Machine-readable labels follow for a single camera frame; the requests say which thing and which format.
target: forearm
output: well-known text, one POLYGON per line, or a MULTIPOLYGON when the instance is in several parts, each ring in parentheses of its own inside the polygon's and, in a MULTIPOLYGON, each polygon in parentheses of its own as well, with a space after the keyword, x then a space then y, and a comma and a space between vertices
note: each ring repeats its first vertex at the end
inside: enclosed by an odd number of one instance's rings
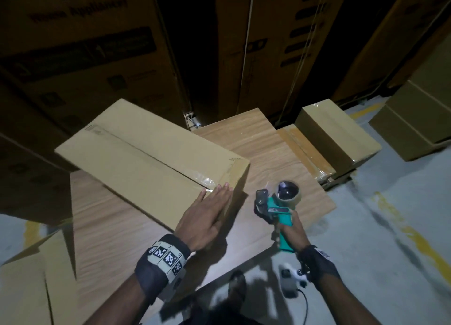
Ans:
POLYGON ((133 273, 100 308, 86 321, 85 325, 137 324, 149 307, 149 301, 133 273))
POLYGON ((337 325, 380 325, 380 322, 339 278, 324 274, 319 279, 318 285, 319 291, 337 325))

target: concrete floor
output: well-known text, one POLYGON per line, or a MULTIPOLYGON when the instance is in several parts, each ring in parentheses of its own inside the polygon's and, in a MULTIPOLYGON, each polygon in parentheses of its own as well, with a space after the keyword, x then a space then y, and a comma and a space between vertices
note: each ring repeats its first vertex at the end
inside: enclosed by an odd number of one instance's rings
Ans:
MULTIPOLYGON (((449 324, 451 319, 451 148, 404 162, 368 125, 384 99, 347 113, 383 149, 358 168, 353 180, 328 192, 337 209, 308 231, 310 241, 334 260, 356 297, 383 324, 449 324)), ((0 215, 0 263, 42 236, 30 222, 0 215)), ((264 324, 301 324, 305 301, 281 295, 277 267, 299 264, 293 254, 273 249, 243 264, 248 297, 242 312, 264 324)), ((197 292, 204 307, 227 296, 228 275, 197 292)), ((334 324, 321 295, 305 289, 307 323, 334 324)), ((155 315, 145 325, 178 324, 181 312, 155 315)))

